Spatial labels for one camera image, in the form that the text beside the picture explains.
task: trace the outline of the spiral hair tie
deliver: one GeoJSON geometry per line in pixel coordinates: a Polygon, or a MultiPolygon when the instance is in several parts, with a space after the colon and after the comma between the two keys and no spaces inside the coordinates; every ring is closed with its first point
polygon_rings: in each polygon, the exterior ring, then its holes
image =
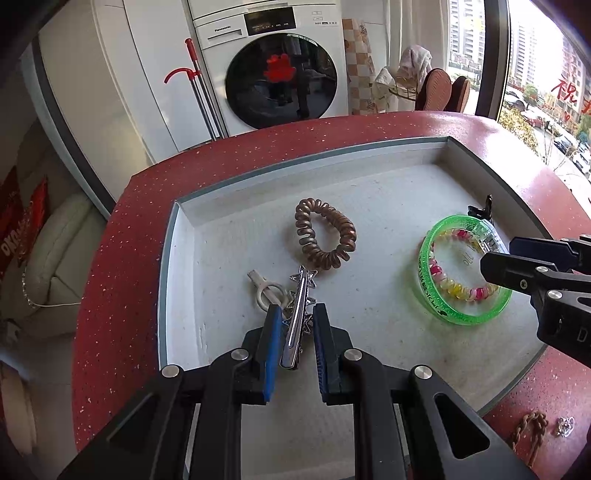
{"type": "Polygon", "coordinates": [[[313,263],[317,268],[322,268],[323,270],[339,268],[340,259],[349,261],[350,256],[348,252],[355,251],[357,232],[355,231],[353,222],[328,203],[322,202],[322,200],[314,200],[312,198],[303,199],[295,207],[295,222],[295,226],[298,229],[297,234],[302,236],[300,238],[301,250],[304,252],[308,261],[313,263]],[[340,233],[340,242],[331,252],[325,252],[318,246],[316,232],[312,228],[312,212],[322,215],[340,233]]]}

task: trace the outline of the speckled red surface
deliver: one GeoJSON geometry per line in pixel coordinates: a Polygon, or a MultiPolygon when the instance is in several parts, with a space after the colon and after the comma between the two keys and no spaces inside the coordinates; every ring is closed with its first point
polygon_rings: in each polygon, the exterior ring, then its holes
{"type": "MultiPolygon", "coordinates": [[[[348,145],[452,136],[485,160],[555,238],[591,232],[591,220],[554,173],[495,122],[439,112],[399,112],[299,122],[240,135],[182,153],[134,176],[116,205],[93,261],[78,316],[73,417],[78,448],[158,368],[156,305],[160,255],[176,198],[283,160],[348,145]]],[[[559,478],[584,444],[591,421],[591,374],[548,348],[487,416],[503,437],[533,409],[575,416],[568,439],[548,437],[535,470],[559,478]]],[[[526,456],[523,441],[522,456],[526,456]]]]}

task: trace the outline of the street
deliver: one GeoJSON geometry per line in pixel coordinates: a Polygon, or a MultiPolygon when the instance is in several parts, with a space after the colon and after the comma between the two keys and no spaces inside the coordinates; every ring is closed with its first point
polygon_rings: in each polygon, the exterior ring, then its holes
{"type": "Polygon", "coordinates": [[[552,136],[539,128],[534,128],[535,137],[538,140],[538,155],[541,159],[545,152],[549,153],[548,166],[573,192],[574,197],[583,207],[583,210],[591,217],[591,184],[574,163],[556,148],[552,142],[552,136]]]}

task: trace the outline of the green glitter bangle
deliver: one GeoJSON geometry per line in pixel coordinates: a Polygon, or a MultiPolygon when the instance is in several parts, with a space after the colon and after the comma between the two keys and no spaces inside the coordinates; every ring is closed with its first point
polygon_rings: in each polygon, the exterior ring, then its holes
{"type": "Polygon", "coordinates": [[[449,305],[446,299],[441,295],[440,290],[435,285],[431,274],[429,273],[429,249],[439,233],[452,228],[471,232],[472,235],[478,239],[485,252],[507,251],[496,233],[495,228],[489,222],[468,215],[452,215],[444,218],[431,229],[421,246],[418,256],[418,279],[425,298],[435,314],[442,319],[457,325],[479,325],[496,317],[503,311],[511,298],[511,290],[502,287],[499,288],[495,295],[496,300],[494,305],[487,312],[479,315],[469,315],[459,312],[449,305]]]}

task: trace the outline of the red mop handle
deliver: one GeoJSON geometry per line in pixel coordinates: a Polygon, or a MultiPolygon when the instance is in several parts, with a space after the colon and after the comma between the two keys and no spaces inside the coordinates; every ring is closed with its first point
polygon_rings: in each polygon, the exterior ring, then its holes
{"type": "Polygon", "coordinates": [[[185,40],[185,45],[187,46],[187,50],[189,51],[189,56],[191,57],[191,61],[197,61],[197,50],[195,50],[195,45],[193,44],[193,40],[188,38],[185,40]]]}

